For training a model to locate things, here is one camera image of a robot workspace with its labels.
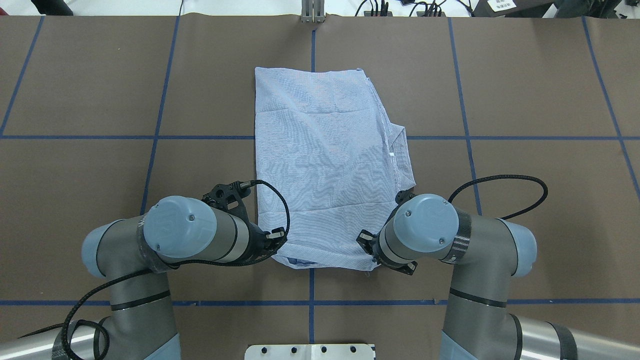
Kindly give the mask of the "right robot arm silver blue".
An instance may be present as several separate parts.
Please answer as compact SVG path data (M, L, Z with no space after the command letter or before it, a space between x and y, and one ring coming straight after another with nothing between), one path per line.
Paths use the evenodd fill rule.
M377 233L362 230L359 246L373 260L412 275L418 260L454 267L438 357L441 360L637 360L639 346L508 312L514 277L537 260L528 228L472 215L436 194L398 194Z

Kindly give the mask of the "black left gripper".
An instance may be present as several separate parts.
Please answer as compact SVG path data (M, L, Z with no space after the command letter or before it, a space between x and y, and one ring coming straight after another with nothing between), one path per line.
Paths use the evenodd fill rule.
M256 224L250 223L249 239L246 248L247 264L257 264L275 254L274 249L280 249L287 241L288 228L274 228L270 233L261 230Z

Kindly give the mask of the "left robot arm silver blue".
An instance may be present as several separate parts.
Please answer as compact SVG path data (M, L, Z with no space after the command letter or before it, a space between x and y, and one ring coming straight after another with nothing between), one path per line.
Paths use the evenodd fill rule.
M169 272L183 265L254 265L286 242L249 220L240 199L168 196L146 214L92 230L82 261L105 283L57 325L1 345L3 360L179 360L181 344Z

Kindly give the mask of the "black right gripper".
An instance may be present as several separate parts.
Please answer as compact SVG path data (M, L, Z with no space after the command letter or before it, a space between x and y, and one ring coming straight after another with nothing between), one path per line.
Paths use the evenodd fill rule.
M366 229L360 231L356 242L361 246L365 253L370 253L378 265L382 265L386 268L396 268L395 262L384 253L383 244L384 230L380 230L377 234L372 233ZM408 276L413 276L418 263L416 261L403 264L397 268L397 271Z

